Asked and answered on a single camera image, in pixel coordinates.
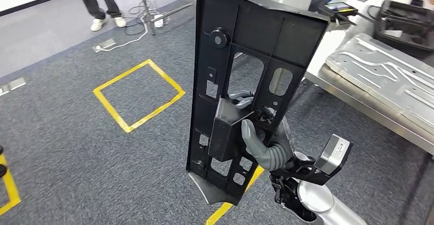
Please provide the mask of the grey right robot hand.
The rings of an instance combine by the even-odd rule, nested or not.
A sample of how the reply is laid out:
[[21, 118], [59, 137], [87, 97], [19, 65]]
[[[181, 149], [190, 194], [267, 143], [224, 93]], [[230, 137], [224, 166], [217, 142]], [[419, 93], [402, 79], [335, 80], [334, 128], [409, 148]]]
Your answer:
[[281, 169], [295, 156], [294, 139], [286, 117], [282, 118], [268, 147], [263, 143], [263, 132], [256, 131], [251, 120], [242, 120], [241, 131], [248, 153], [265, 170], [275, 171]]

